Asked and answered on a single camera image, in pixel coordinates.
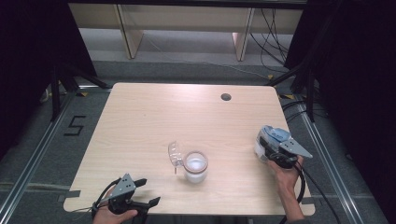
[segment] gray floor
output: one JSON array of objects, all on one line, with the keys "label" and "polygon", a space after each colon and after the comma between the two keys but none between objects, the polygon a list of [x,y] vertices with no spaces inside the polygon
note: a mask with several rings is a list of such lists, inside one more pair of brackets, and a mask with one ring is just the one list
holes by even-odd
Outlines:
[{"label": "gray floor", "polygon": [[[112,84],[118,81],[128,82],[173,82],[205,83],[233,85],[263,85],[269,75],[281,73],[262,66],[261,50],[249,39],[247,54],[243,62],[235,57],[231,34],[203,32],[158,32],[146,31],[136,58],[125,57],[120,32],[116,30],[88,30],[81,33],[90,52],[99,78]],[[287,47],[292,36],[280,35],[279,39]],[[281,59],[276,49],[271,51]],[[271,69],[285,71],[270,56],[262,57],[264,64]],[[292,79],[276,87],[279,94],[290,93]],[[79,80],[84,86],[91,85]],[[89,144],[96,122],[109,95],[108,91],[86,90],[87,96],[62,96],[63,102],[69,102],[61,115],[59,125],[54,129],[37,167],[28,179],[28,186],[23,189],[19,203],[12,208],[8,223],[90,223],[90,214],[67,213],[63,210],[63,196],[68,191],[85,149]],[[281,99],[281,104],[291,100]],[[339,139],[331,120],[320,105],[315,105],[315,125],[329,151],[336,171],[341,176],[343,188],[350,193],[362,223],[388,223],[377,206],[370,190],[362,180],[359,171],[345,156],[347,150]],[[294,106],[285,111],[285,118],[299,112]],[[76,129],[69,128],[74,116],[85,116],[77,120],[83,125],[80,135],[66,136]],[[19,144],[12,148],[0,161],[0,202],[4,202],[24,174],[26,164],[35,155],[40,140],[50,126],[51,104],[43,103],[33,115]],[[311,174],[326,197],[334,207],[341,223],[360,223],[351,219],[343,206],[337,188],[334,187],[329,171],[323,163],[318,147],[311,137],[304,122],[304,115],[288,122],[293,137],[307,148],[313,160],[306,160],[304,167]],[[308,181],[316,213],[309,217],[314,223],[335,223],[334,216],[323,197],[311,181]],[[203,223],[207,217],[151,217],[150,223]],[[278,223],[275,217],[250,217],[253,223]]]}]

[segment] hole in table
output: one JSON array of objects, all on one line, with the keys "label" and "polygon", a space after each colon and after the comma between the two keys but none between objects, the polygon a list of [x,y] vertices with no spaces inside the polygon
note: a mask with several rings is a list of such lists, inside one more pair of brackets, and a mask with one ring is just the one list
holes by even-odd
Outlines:
[{"label": "hole in table", "polygon": [[230,101],[230,100],[231,100],[231,95],[228,94],[228,93],[223,93],[223,94],[221,95],[221,99],[222,99],[223,101]]}]

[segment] wooden table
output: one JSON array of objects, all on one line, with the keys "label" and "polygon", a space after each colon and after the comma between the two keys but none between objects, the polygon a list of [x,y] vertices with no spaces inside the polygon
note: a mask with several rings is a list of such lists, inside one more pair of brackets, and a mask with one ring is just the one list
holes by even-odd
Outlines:
[{"label": "wooden table", "polygon": [[[222,100],[223,93],[231,100]],[[288,129],[272,87],[118,83],[70,189],[81,193],[66,199],[64,209],[91,206],[111,181],[129,173],[133,180],[148,180],[134,200],[161,196],[151,214],[282,215],[275,177],[253,149],[265,124]],[[189,183],[182,168],[175,175],[168,157],[175,140],[184,154],[206,154],[204,182]],[[313,204],[302,209],[307,216],[315,212]]]}]

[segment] clear plastic cup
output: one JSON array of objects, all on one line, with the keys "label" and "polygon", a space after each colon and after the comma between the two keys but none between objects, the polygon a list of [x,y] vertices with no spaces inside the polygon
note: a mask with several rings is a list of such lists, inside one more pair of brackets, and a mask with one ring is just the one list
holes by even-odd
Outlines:
[{"label": "clear plastic cup", "polygon": [[193,184],[202,182],[207,175],[207,156],[201,151],[191,151],[184,158],[186,179]]}]

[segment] human hand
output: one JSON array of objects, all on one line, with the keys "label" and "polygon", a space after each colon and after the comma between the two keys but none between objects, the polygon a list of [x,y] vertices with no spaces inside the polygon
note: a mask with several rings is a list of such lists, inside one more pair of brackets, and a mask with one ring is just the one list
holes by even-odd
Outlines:
[{"label": "human hand", "polygon": [[[113,189],[109,190],[106,197],[109,197]],[[107,202],[101,203],[92,224],[120,224],[123,221],[137,216],[136,210],[128,210],[120,215],[116,215],[108,210]]]},{"label": "human hand", "polygon": [[[297,167],[303,165],[303,157],[297,156]],[[282,194],[285,191],[293,191],[299,177],[298,171],[293,167],[291,169],[283,169],[274,161],[268,161],[268,165],[274,170],[276,175],[277,192]]]},{"label": "human hand", "polygon": [[[303,158],[298,156],[298,163],[303,165]],[[294,187],[299,177],[299,172],[294,169],[283,169],[278,166],[274,161],[268,161],[268,165],[275,171],[277,194],[285,209],[286,217],[289,222],[304,219],[304,214],[301,207],[296,200]]]}]

